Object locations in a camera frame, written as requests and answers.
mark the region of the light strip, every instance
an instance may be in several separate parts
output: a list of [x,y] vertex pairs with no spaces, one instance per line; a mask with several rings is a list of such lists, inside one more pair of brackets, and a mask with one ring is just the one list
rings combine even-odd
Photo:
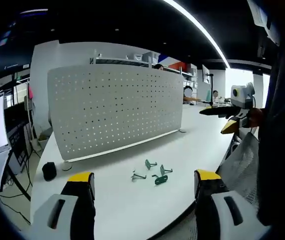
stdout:
[[20,14],[27,14],[27,13],[33,13],[33,12],[43,12],[43,11],[48,11],[48,8],[22,11]]
[[216,49],[217,53],[220,55],[222,60],[224,61],[226,67],[230,69],[231,67],[229,66],[227,59],[225,58],[222,50],[219,48],[215,40],[212,38],[212,36],[207,32],[207,30],[203,27],[203,25],[200,24],[199,21],[196,20],[186,9],[184,9],[182,6],[180,6],[177,2],[174,0],[163,0],[176,10],[178,10],[181,14],[183,14],[186,18],[188,18],[209,40],[209,42],[212,44],[212,46]]

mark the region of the floor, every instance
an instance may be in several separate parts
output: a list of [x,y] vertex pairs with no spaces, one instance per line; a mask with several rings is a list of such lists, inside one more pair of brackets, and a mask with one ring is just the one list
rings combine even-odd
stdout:
[[[40,158],[35,154],[34,152],[31,154],[29,159],[29,176],[31,183],[33,183],[33,179],[36,173],[36,169],[38,166]],[[16,175],[18,181],[20,184],[26,189],[29,184],[29,179],[27,175],[26,168],[23,169],[21,174]],[[32,186],[30,185],[28,189],[28,194],[32,195]],[[0,192],[0,195],[10,197],[21,194],[18,187],[13,185],[8,185],[2,192]],[[23,195],[16,196],[13,198],[6,198],[6,197],[0,197],[1,201],[16,210],[17,212],[21,212],[29,221],[30,221],[30,201],[27,200],[27,198]],[[9,207],[3,205],[0,202],[0,206],[6,213],[8,219],[21,231],[26,230],[29,227],[29,224],[24,220],[24,218],[19,214],[11,210]]]

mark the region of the black ceiling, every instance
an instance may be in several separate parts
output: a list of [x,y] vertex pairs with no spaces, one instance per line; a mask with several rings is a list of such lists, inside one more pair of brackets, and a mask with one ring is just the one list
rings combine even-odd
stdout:
[[[277,47],[263,28],[254,25],[246,0],[176,2],[207,29],[227,59],[274,63]],[[18,65],[30,63],[34,45],[57,39],[61,43],[126,44],[196,65],[204,60],[220,59],[204,35],[162,0],[100,0],[77,6],[48,7],[46,14],[25,17],[19,13],[44,6],[1,9],[0,38],[9,29],[11,33],[7,43],[0,46],[0,73],[10,61]],[[259,48],[264,50],[260,57]],[[216,63],[209,68],[224,67]]]

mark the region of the white desk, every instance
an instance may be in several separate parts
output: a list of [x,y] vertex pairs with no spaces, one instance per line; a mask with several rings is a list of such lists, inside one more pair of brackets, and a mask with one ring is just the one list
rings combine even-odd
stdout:
[[[173,222],[194,201],[194,171],[216,171],[232,139],[222,135],[227,122],[217,116],[200,115],[199,106],[183,106],[181,128],[175,132],[127,149],[72,163],[72,169],[61,171],[63,159],[55,136],[51,135],[34,177],[30,218],[52,195],[60,194],[69,176],[90,171],[95,181],[96,240],[146,240]],[[157,162],[150,171],[145,160]],[[57,177],[46,182],[42,167],[54,162]],[[173,169],[168,181],[155,186],[152,174],[160,174],[160,166]],[[147,179],[132,182],[133,170]]]

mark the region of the white perforated panel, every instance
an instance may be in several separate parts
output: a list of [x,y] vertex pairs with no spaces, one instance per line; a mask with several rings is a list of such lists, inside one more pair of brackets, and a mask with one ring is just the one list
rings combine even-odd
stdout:
[[130,65],[50,70],[49,109],[62,158],[93,155],[179,129],[183,80],[176,73]]

